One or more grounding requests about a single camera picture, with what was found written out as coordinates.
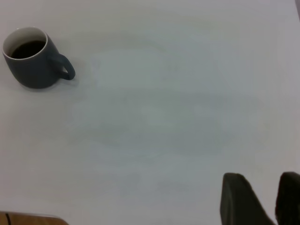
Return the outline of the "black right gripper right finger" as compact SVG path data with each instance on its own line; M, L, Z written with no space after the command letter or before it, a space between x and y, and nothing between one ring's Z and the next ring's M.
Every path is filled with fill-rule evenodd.
M279 225L300 224L300 175L284 172L279 181L276 208Z

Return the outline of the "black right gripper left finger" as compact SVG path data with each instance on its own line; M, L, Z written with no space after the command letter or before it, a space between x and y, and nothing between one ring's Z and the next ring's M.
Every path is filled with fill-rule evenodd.
M238 173L223 175L220 201L223 225L272 225L248 180Z

